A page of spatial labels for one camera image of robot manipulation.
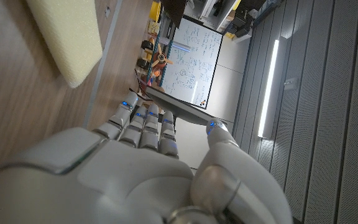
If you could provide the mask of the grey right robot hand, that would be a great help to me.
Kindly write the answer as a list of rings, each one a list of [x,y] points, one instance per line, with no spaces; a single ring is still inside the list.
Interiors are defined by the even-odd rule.
[[[157,93],[131,92],[99,128],[71,128],[0,167],[0,223],[291,223],[274,177],[225,124]],[[179,160],[174,119],[206,128],[196,171]]]

